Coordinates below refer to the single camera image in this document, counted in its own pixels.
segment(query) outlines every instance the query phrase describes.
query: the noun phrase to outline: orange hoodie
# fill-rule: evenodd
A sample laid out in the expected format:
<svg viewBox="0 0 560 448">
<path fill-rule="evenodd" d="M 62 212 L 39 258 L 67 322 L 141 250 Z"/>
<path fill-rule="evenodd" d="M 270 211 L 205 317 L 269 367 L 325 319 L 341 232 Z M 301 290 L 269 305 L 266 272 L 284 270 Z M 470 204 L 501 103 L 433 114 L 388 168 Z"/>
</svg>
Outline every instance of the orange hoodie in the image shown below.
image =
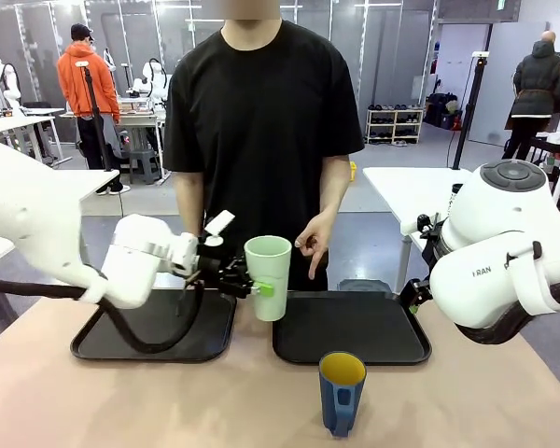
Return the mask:
<svg viewBox="0 0 560 448">
<path fill-rule="evenodd" d="M 85 82 L 85 71 L 75 66 L 79 61 L 90 63 L 95 100 L 101 114 L 111 114 L 114 121 L 120 119 L 119 103 L 116 99 L 114 82 L 104 60 L 83 42 L 71 44 L 58 60 L 58 80 L 64 98 L 78 117 L 88 117 L 91 113 L 90 94 Z"/>
</svg>

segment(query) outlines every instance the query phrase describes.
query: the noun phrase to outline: man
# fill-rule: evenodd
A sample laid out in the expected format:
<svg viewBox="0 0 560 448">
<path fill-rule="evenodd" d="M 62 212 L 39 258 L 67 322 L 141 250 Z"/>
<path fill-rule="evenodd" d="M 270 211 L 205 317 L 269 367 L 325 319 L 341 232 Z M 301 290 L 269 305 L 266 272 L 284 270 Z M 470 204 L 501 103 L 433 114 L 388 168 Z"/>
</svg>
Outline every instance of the man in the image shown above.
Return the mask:
<svg viewBox="0 0 560 448">
<path fill-rule="evenodd" d="M 545 131 L 553 114 L 554 102 L 560 100 L 560 57 L 553 44 L 556 34 L 546 31 L 533 46 L 514 74 L 516 99 L 511 111 L 511 140 L 502 159 L 526 159 L 530 141 Z"/>
<path fill-rule="evenodd" d="M 58 79 L 63 95 L 73 112 L 77 116 L 78 133 L 81 140 L 81 150 L 87 159 L 90 170 L 103 170 L 102 150 L 98 141 L 98 133 L 93 122 L 91 100 L 85 81 L 85 72 L 75 63 L 88 62 L 95 101 L 100 109 L 100 128 L 103 129 L 106 142 L 106 156 L 114 169 L 120 168 L 119 160 L 114 157 L 112 147 L 119 145 L 114 123 L 120 120 L 119 104 L 116 99 L 112 76 L 104 60 L 91 48 L 91 30 L 77 23 L 71 27 L 73 43 L 66 49 L 64 55 L 58 60 Z M 129 187 L 120 183 L 120 176 L 112 182 L 98 189 L 98 195 L 121 194 L 129 191 Z"/>
<path fill-rule="evenodd" d="M 326 39 L 282 21 L 277 0 L 224 6 L 224 27 L 180 62 L 168 95 L 164 166 L 180 215 L 201 234 L 203 212 L 228 209 L 236 219 L 222 236 L 236 250 L 257 235 L 287 238 L 289 289 L 325 290 L 318 266 L 348 155 L 364 147 L 348 68 Z"/>
</svg>

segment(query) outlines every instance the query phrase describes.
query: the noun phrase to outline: shoe rack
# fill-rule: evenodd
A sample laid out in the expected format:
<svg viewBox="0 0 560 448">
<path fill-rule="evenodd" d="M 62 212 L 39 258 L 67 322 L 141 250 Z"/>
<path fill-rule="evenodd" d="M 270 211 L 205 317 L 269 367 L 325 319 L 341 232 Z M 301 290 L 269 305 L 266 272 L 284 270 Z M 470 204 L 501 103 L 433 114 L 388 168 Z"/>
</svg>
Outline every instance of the shoe rack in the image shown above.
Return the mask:
<svg viewBox="0 0 560 448">
<path fill-rule="evenodd" d="M 365 120 L 366 143 L 380 145 L 399 140 L 418 143 L 421 135 L 423 109 L 367 110 Z"/>
</svg>

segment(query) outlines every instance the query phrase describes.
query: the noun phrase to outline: black puffer jacket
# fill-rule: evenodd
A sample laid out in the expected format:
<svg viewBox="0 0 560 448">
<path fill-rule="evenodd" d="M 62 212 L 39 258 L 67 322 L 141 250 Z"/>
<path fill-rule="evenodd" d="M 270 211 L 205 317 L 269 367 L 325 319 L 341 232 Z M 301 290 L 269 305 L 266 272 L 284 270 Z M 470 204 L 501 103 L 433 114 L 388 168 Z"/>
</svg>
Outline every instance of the black puffer jacket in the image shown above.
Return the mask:
<svg viewBox="0 0 560 448">
<path fill-rule="evenodd" d="M 552 42 L 539 41 L 514 74 L 516 100 L 511 115 L 549 117 L 560 100 L 560 57 Z"/>
</svg>

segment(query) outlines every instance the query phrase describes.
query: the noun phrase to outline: neck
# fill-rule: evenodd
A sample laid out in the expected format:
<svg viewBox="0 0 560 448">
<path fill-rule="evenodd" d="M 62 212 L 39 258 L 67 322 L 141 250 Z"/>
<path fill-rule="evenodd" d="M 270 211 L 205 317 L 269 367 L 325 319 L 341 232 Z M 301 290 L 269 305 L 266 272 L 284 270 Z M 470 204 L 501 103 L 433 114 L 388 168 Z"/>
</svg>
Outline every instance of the neck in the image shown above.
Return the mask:
<svg viewBox="0 0 560 448">
<path fill-rule="evenodd" d="M 222 28 L 222 37 L 228 45 L 240 51 L 262 49 L 278 34 L 282 19 L 262 21 L 228 20 Z"/>
</svg>

